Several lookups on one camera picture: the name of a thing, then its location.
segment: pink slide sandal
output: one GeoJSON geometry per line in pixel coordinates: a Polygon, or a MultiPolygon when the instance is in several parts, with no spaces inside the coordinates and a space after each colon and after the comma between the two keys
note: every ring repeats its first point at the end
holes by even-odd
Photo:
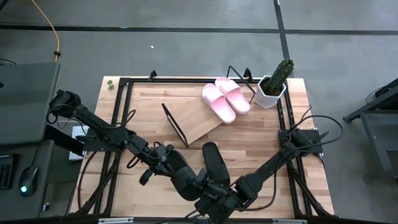
{"type": "Polygon", "coordinates": [[[225,100],[224,94],[213,84],[209,83],[203,87],[201,96],[222,122],[230,124],[235,120],[235,112],[225,100]]]}
{"type": "Polygon", "coordinates": [[[215,81],[217,88],[224,93],[226,100],[231,104],[239,114],[247,114],[250,110],[250,104],[243,96],[241,87],[234,80],[220,77],[215,81]]]}

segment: small green object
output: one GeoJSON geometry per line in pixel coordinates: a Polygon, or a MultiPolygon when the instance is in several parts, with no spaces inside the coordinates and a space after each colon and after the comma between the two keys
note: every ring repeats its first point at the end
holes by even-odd
{"type": "Polygon", "coordinates": [[[113,90],[113,89],[114,89],[114,85],[113,85],[113,84],[110,84],[110,85],[108,86],[108,89],[109,89],[109,90],[113,90]]]}

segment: gray floor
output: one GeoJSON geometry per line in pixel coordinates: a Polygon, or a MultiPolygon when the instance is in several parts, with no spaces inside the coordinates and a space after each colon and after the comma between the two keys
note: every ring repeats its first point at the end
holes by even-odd
{"type": "MultiPolygon", "coordinates": [[[[121,27],[277,28],[272,0],[37,0],[54,24],[121,27]]],[[[398,30],[395,0],[280,0],[286,29],[398,30]]],[[[0,22],[46,24],[30,1],[10,1],[0,22]]],[[[270,74],[283,58],[278,34],[59,32],[58,87],[78,93],[93,110],[105,75],[218,76],[228,65],[270,74]]],[[[336,119],[365,103],[374,89],[397,78],[398,36],[288,35],[294,76],[305,79],[314,114],[336,119]]],[[[17,63],[53,60],[50,31],[0,30],[0,57],[17,63]]],[[[328,121],[321,131],[338,134],[328,121]]],[[[324,147],[326,174],[337,215],[380,222],[398,220],[398,187],[365,184],[374,169],[359,121],[324,147]]],[[[54,195],[63,192],[53,187],[54,195]]],[[[62,199],[66,206],[68,194],[62,199]]],[[[65,210],[60,208],[59,215],[65,210]]]]}

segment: wooden board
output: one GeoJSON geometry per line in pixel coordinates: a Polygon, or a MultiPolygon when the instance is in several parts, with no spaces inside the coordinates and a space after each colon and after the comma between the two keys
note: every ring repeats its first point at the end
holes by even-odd
{"type": "MultiPolygon", "coordinates": [[[[108,90],[106,82],[112,80],[117,86],[119,78],[104,77],[99,93],[95,114],[108,122],[111,121],[117,90],[108,90]]],[[[294,116],[296,121],[298,121],[309,106],[304,81],[294,78],[288,79],[288,83],[294,116]]],[[[188,103],[200,96],[203,86],[204,84],[197,83],[135,83],[132,89],[130,110],[136,109],[137,113],[127,126],[129,129],[135,130],[138,135],[144,137],[150,144],[154,141],[173,144],[183,154],[196,173],[200,168],[204,167],[201,154],[202,145],[208,141],[215,142],[229,170],[231,181],[234,181],[239,176],[256,170],[279,150],[277,131],[280,127],[277,109],[275,106],[265,110],[253,102],[251,111],[248,114],[237,115],[232,124],[219,125],[208,134],[191,143],[190,147],[186,149],[168,123],[161,103],[188,103]]],[[[250,99],[252,97],[250,90],[244,85],[241,86],[245,97],[250,99]]],[[[311,119],[306,120],[300,128],[313,128],[313,121],[311,119]]],[[[97,153],[84,174],[81,186],[82,202],[89,198],[98,185],[103,156],[104,153],[97,153]]],[[[132,154],[130,152],[123,152],[111,212],[112,216],[184,217],[195,209],[193,202],[184,200],[176,193],[170,180],[166,177],[152,177],[146,186],[141,186],[139,178],[146,170],[146,166],[139,163],[135,168],[127,169],[126,164],[131,158],[132,154]]],[[[308,187],[324,208],[333,213],[326,175],[321,162],[314,156],[307,156],[303,158],[303,163],[308,187]]],[[[297,188],[300,207],[304,211],[302,193],[299,187],[297,188]]],[[[272,191],[273,178],[270,178],[264,183],[262,190],[259,192],[259,198],[251,207],[267,204],[272,197],[272,191]]],[[[75,210],[77,210],[76,194],[71,212],[75,210]]],[[[271,207],[258,212],[234,212],[231,217],[294,217],[286,168],[280,169],[277,173],[277,195],[271,207]]]]}
{"type": "Polygon", "coordinates": [[[200,96],[188,103],[167,103],[165,106],[185,135],[188,145],[223,123],[200,96]]]}

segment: potted plant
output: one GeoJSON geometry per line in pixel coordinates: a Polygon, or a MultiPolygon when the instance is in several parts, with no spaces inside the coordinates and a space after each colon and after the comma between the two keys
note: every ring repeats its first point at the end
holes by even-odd
{"type": "Polygon", "coordinates": [[[293,71],[293,61],[283,60],[272,76],[265,75],[257,84],[256,103],[262,108],[274,106],[286,90],[284,82],[293,71]]]}

